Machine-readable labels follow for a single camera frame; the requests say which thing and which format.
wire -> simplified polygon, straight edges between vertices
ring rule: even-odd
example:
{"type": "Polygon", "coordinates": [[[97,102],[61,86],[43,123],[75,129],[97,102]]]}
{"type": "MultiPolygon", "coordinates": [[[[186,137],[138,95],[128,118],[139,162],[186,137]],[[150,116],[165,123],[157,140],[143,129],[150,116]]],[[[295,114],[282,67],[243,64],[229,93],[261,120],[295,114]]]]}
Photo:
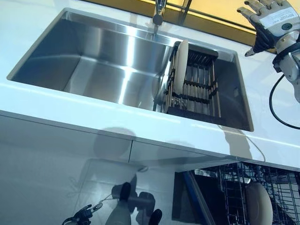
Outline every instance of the wire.
{"type": "Polygon", "coordinates": [[[274,93],[274,90],[275,88],[277,87],[277,85],[279,84],[279,82],[282,80],[282,78],[284,78],[284,74],[278,79],[278,81],[274,84],[271,92],[270,92],[270,96],[269,96],[269,106],[270,106],[270,110],[271,110],[271,113],[272,115],[274,116],[275,119],[277,119],[280,123],[286,125],[287,127],[290,127],[290,128],[294,128],[294,129],[298,129],[300,130],[300,127],[296,127],[294,125],[291,125],[291,124],[288,124],[286,122],[284,122],[283,120],[281,120],[277,115],[276,113],[274,112],[273,110],[273,103],[272,103],[272,98],[273,98],[273,93],[274,93]]]}
{"type": "Polygon", "coordinates": [[[65,219],[65,221],[62,222],[61,225],[65,225],[67,222],[70,222],[70,221],[72,221],[72,220],[73,220],[73,217],[69,217],[69,218],[65,219]]]}

dish rack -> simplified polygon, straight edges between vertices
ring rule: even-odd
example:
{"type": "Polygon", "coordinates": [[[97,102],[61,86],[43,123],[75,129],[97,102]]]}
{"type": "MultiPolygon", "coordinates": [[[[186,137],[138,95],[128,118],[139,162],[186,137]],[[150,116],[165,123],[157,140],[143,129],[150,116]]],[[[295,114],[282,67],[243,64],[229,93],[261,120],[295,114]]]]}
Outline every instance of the dish rack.
{"type": "Polygon", "coordinates": [[[218,177],[225,196],[228,224],[249,224],[245,187],[249,182],[260,182],[270,196],[273,225],[300,225],[299,172],[243,162],[207,168],[204,172],[218,177]]]}
{"type": "Polygon", "coordinates": [[[176,42],[170,57],[170,71],[165,91],[165,112],[172,115],[222,124],[218,78],[214,62],[218,52],[189,44],[187,69],[182,94],[173,92],[175,57],[180,42],[176,42]]]}

black cable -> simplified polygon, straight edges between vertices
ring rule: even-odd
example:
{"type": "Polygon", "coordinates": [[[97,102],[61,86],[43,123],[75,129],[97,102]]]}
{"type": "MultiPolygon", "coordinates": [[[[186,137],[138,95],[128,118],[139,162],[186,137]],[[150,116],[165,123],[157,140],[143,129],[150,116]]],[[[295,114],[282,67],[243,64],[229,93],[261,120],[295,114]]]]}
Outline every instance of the black cable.
{"type": "Polygon", "coordinates": [[[279,82],[282,80],[282,78],[284,78],[284,76],[285,76],[285,75],[283,74],[283,75],[278,79],[278,81],[274,84],[274,86],[273,86],[273,88],[272,88],[272,90],[271,90],[271,92],[270,92],[270,96],[269,96],[269,106],[270,106],[270,110],[271,110],[271,113],[272,113],[272,115],[274,116],[274,118],[277,119],[280,123],[282,123],[282,124],[284,124],[284,125],[286,125],[286,126],[288,126],[288,127],[290,127],[290,128],[294,128],[294,129],[300,130],[300,127],[293,126],[293,125],[288,124],[288,123],[284,122],[283,120],[281,120],[281,119],[275,114],[275,112],[274,112],[274,110],[273,110],[273,104],[272,104],[273,93],[274,93],[275,88],[276,88],[277,85],[279,84],[279,82]]]}

dishwasher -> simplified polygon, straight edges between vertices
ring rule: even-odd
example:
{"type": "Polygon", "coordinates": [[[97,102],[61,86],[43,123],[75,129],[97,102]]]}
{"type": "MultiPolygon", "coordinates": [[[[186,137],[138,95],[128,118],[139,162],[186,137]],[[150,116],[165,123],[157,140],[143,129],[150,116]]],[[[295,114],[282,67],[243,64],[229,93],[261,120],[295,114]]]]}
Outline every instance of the dishwasher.
{"type": "Polygon", "coordinates": [[[250,225],[245,191],[259,183],[270,198],[272,224],[300,225],[299,172],[238,162],[181,174],[202,217],[198,224],[250,225]]]}

metal grate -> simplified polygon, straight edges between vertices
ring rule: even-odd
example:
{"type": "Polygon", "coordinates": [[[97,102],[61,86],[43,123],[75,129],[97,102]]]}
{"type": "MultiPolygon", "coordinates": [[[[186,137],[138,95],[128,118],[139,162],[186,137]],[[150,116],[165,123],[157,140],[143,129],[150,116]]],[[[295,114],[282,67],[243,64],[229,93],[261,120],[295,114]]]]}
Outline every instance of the metal grate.
{"type": "Polygon", "coordinates": [[[300,173],[268,166],[235,163],[207,169],[220,178],[229,224],[248,225],[245,187],[260,182],[273,207],[274,225],[300,225],[300,173]]]}
{"type": "Polygon", "coordinates": [[[195,49],[190,45],[187,69],[182,94],[173,92],[175,57],[177,48],[171,55],[170,71],[166,93],[165,112],[190,119],[218,123],[221,118],[218,81],[214,71],[214,61],[218,53],[206,49],[195,49]]]}

